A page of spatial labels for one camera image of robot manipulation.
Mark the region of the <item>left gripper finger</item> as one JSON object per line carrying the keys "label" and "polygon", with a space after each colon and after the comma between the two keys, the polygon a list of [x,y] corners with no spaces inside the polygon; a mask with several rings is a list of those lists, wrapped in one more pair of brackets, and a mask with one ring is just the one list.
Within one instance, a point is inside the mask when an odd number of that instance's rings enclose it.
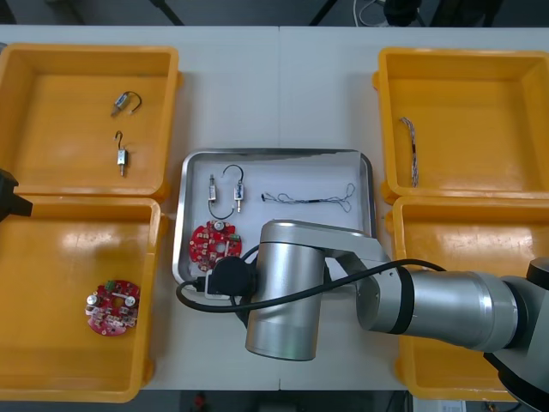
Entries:
{"label": "left gripper finger", "polygon": [[19,185],[14,176],[1,169],[0,170],[0,193],[2,197],[10,197],[14,195],[15,187]]}
{"label": "left gripper finger", "polygon": [[2,197],[0,221],[5,220],[9,215],[29,217],[32,210],[33,204],[27,199],[19,196]]}

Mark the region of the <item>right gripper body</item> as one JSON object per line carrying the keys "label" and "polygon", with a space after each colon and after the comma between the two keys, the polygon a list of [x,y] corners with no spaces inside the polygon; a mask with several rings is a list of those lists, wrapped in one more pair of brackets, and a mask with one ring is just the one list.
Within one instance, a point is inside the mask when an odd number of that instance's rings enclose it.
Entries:
{"label": "right gripper body", "polygon": [[[239,301],[236,301],[236,297],[231,297],[231,305],[232,306],[245,306],[251,303],[251,296],[246,295],[242,296]],[[235,312],[235,315],[240,320],[240,322],[244,325],[244,327],[248,328],[248,322],[249,322],[249,316],[250,316],[250,310],[238,310]]]}

